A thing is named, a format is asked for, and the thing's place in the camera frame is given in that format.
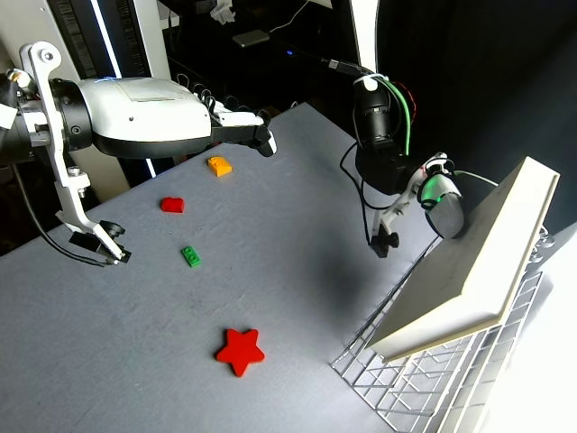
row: tabletop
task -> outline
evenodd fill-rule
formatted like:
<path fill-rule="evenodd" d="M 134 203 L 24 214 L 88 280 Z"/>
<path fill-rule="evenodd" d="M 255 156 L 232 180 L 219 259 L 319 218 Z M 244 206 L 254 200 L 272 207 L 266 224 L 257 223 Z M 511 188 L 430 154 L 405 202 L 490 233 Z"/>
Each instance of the tabletop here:
<path fill-rule="evenodd" d="M 126 229 L 127 264 L 75 263 L 41 239 L 0 258 L 0 431 L 382 431 L 329 363 L 435 235 L 413 206 L 379 259 L 339 170 L 353 139 L 308 105 L 271 130 L 271 158 L 223 144 L 88 212 Z M 217 178 L 215 155 L 234 171 Z M 186 213 L 163 213 L 164 197 Z M 227 328 L 260 331 L 266 359 L 242 378 L 215 360 Z"/>

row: green cable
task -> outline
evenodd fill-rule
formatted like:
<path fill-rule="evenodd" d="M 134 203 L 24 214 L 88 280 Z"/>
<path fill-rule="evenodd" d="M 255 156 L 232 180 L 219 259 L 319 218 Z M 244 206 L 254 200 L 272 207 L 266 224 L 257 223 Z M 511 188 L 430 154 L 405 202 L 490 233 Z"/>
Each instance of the green cable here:
<path fill-rule="evenodd" d="M 411 114 L 408 111 L 407 101 L 405 100 L 405 97 L 403 97 L 403 94 L 400 93 L 398 89 L 393 85 L 393 83 L 382 78 L 380 79 L 380 82 L 383 83 L 385 86 L 387 86 L 387 88 L 389 88 L 391 92 L 397 95 L 398 99 L 401 102 L 401 105 L 403 105 L 403 109 L 405 111 L 405 117 L 407 118 L 407 136 L 405 137 L 405 154 L 408 156 L 408 148 L 411 138 Z"/>

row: black curtain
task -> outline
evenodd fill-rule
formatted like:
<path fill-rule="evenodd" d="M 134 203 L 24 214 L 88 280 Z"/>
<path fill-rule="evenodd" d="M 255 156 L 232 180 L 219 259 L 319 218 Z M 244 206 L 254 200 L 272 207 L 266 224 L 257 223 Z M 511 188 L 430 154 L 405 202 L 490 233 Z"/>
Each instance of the black curtain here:
<path fill-rule="evenodd" d="M 377 38 L 379 72 L 417 100 L 415 155 L 497 182 L 531 156 L 561 173 L 548 228 L 577 220 L 577 2 L 381 0 Z M 490 192 L 460 186 L 467 208 Z"/>

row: red wire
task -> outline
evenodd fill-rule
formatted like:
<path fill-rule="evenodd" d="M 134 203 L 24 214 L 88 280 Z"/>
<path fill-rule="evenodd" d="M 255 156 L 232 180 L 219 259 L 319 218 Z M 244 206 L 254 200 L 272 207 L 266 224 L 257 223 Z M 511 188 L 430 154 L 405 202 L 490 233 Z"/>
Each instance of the red wire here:
<path fill-rule="evenodd" d="M 401 82 L 399 81 L 393 81 L 393 84 L 396 84 L 398 86 L 401 86 L 403 88 L 403 90 L 405 90 L 408 94 L 408 97 L 411 100 L 411 103 L 413 104 L 413 115 L 411 116 L 411 124 L 413 122 L 415 122 L 415 117 L 417 117 L 417 103 L 415 102 L 415 99 L 413 98 L 413 94 L 411 93 L 411 91 Z"/>

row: red toy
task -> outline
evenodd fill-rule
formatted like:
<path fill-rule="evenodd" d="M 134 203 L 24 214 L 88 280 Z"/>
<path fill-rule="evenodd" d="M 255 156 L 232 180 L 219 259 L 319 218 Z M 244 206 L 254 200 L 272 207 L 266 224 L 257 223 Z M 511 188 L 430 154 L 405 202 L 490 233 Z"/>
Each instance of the red toy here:
<path fill-rule="evenodd" d="M 218 354 L 216 360 L 233 366 L 234 374 L 243 376 L 249 364 L 260 363 L 264 353 L 256 346 L 259 337 L 257 329 L 245 333 L 234 329 L 226 329 L 226 346 Z"/>
<path fill-rule="evenodd" d="M 160 203 L 160 208 L 164 212 L 172 212 L 175 214 L 184 214 L 185 202 L 180 197 L 165 197 Z"/>

